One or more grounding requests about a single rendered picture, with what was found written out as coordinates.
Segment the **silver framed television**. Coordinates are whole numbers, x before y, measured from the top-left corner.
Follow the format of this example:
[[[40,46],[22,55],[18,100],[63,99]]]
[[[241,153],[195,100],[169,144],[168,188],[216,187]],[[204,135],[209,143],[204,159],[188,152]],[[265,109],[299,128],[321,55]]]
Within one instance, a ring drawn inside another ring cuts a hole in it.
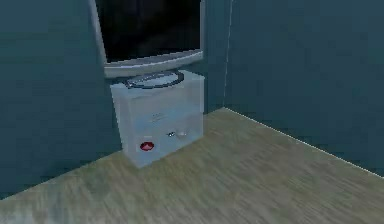
[[[202,61],[206,1],[87,0],[104,78],[147,78]]]

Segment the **pale grey television stand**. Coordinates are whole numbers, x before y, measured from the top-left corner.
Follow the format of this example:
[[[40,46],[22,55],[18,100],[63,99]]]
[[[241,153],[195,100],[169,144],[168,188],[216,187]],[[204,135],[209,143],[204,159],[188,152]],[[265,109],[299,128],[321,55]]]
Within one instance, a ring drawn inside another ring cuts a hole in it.
[[[138,168],[203,136],[205,78],[187,70],[110,85],[123,153]]]

